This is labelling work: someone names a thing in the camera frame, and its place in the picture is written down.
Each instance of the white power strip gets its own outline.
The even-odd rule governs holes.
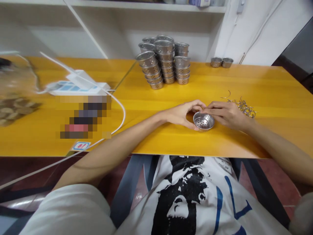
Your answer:
[[[55,84],[56,89],[49,90],[48,92],[54,96],[81,96],[81,95],[107,95],[104,90],[110,90],[107,83],[95,83],[90,89],[80,89],[73,82],[58,81]]]

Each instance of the person's right hand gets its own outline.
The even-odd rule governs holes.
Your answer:
[[[201,113],[210,114],[215,120],[231,129],[245,132],[254,120],[243,114],[233,102],[213,101]]]

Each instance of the person's left hand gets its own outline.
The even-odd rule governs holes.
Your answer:
[[[189,122],[186,119],[186,115],[189,111],[193,112],[201,111],[202,110],[201,107],[206,108],[206,105],[200,100],[194,100],[191,102],[180,104],[170,109],[160,111],[158,115],[161,115],[161,118],[166,122],[183,125],[189,129],[198,131],[199,128],[196,127],[194,123]]]

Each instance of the yellow table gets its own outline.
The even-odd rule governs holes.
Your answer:
[[[313,156],[313,96],[282,67],[232,65],[229,69],[212,68],[205,63],[191,63],[187,85],[165,84],[152,90],[138,64],[122,81],[114,95],[126,108],[122,130],[157,111],[183,102],[200,99],[226,101],[240,99],[257,111],[256,119]],[[112,103],[112,129],[123,113]],[[133,153],[267,158],[269,155],[252,138],[216,122],[205,133],[183,126],[165,124],[155,130]]]
[[[59,80],[66,80],[68,72],[48,59],[29,57],[40,78],[42,87]],[[21,67],[22,59],[12,59]],[[85,70],[96,82],[107,82],[116,89],[121,80],[134,64],[134,60],[104,60],[59,58],[74,69]],[[22,94],[35,102],[41,102],[40,108],[30,115],[16,120],[12,125],[0,127],[0,156],[65,156],[71,150],[76,139],[60,139],[62,124],[73,117],[78,103],[62,105],[59,97],[34,92],[34,77],[27,69],[14,73],[23,76],[19,81]]]

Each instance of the shelf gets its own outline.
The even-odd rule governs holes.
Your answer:
[[[178,5],[166,3],[140,3],[140,2],[117,2],[117,1],[94,1],[94,0],[67,0],[67,2],[72,6],[80,7],[207,12],[207,13],[225,13],[226,11],[226,7],[199,8],[192,5]],[[0,3],[65,6],[63,0],[0,0]]]

